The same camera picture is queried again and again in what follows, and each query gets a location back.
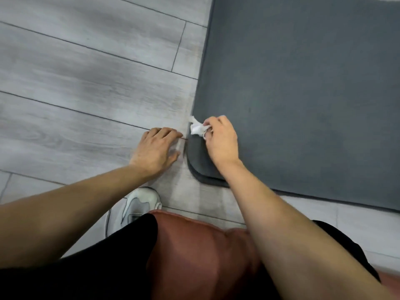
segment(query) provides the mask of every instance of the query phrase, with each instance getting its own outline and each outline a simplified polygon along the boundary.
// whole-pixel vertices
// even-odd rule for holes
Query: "wooden floor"
[[[210,6],[211,0],[0,0],[1,203],[125,165],[152,127],[186,134]],[[200,184],[184,154],[149,184],[166,210],[243,227],[231,191]],[[398,214],[284,199],[339,227],[376,264],[400,271]],[[103,239],[106,216],[67,254]]]

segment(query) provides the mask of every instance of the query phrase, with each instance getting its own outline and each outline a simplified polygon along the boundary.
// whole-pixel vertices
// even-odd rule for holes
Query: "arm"
[[[235,130],[225,116],[204,122],[209,124],[208,153],[231,187],[283,299],[392,299],[340,244],[245,168]]]
[[[117,201],[164,172],[182,134],[153,128],[129,165],[44,194],[0,206],[0,268],[42,265],[60,258]]]

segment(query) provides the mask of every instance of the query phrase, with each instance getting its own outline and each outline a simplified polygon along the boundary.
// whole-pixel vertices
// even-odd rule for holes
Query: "white sneaker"
[[[155,189],[148,186],[135,189],[128,195],[126,204],[120,208],[114,223],[108,224],[107,235],[115,233],[151,210],[160,210],[161,207],[161,199]]]

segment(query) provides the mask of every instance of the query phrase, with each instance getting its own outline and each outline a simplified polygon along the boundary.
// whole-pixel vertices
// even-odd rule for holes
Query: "white wipe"
[[[203,123],[197,121],[192,115],[189,118],[189,122],[192,123],[192,125],[190,126],[190,134],[199,135],[203,137],[203,139],[206,139],[206,131],[211,127],[211,125],[204,126]]]

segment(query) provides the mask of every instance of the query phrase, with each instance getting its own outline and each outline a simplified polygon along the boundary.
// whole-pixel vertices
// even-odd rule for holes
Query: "person's left arm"
[[[117,201],[163,173],[182,137],[171,128],[143,134],[129,165],[0,206],[0,268],[39,266],[60,258]]]

